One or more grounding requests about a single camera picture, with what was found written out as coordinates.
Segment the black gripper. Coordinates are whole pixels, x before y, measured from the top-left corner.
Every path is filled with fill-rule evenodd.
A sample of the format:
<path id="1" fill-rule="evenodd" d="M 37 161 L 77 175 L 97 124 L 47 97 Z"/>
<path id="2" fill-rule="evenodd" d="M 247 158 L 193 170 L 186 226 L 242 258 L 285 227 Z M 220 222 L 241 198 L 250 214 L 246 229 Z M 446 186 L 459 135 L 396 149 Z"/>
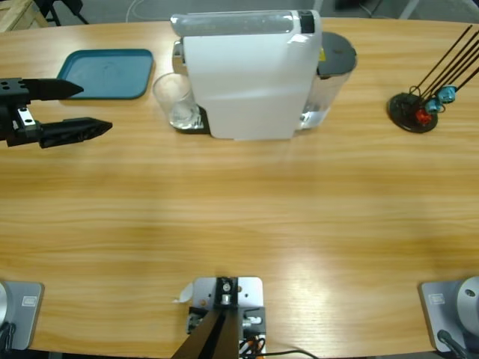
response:
<path id="1" fill-rule="evenodd" d="M 39 142 L 45 149 L 80 143 L 105 134 L 113 124 L 92 117 L 44 123 L 40 131 L 40 124 L 28 110 L 33 100 L 68 99 L 83 91 L 83 87 L 64 79 L 1 79 L 1 141 L 9 147 Z"/>

